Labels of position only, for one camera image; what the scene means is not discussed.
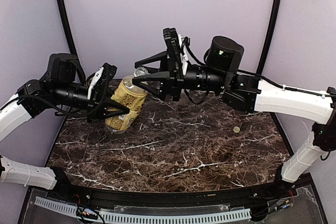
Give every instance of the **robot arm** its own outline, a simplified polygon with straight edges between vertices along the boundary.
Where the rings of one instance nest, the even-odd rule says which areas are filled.
[[[108,88],[108,83],[116,70],[115,66],[105,63],[93,74],[90,87],[87,88],[83,86],[85,75],[77,56],[51,55],[44,76],[40,80],[28,81],[0,109],[0,142],[48,108],[57,109],[63,115],[87,117],[89,122],[129,113],[127,107],[110,99],[113,91]],[[81,84],[74,83],[76,72],[79,73]],[[86,113],[70,113],[57,105],[82,109]],[[118,110],[109,112],[107,107]],[[17,183],[51,190],[69,181],[60,168],[31,166],[0,156],[0,183]]]
[[[190,98],[187,89],[213,91],[222,95],[221,100],[238,111],[253,113],[276,112],[299,116],[315,121],[312,132],[295,155],[280,168],[277,180],[282,184],[294,183],[322,154],[336,150],[336,90],[312,91],[279,85],[254,73],[239,70],[244,48],[233,40],[216,36],[204,56],[205,63],[188,63],[187,70],[182,67],[189,39],[181,43],[175,28],[163,30],[167,51],[135,63],[135,67],[159,61],[160,68],[149,69],[149,75],[133,79],[133,84],[147,90],[152,95],[165,100],[167,95],[173,101],[180,99],[182,89]],[[160,82],[158,89],[144,82]]]

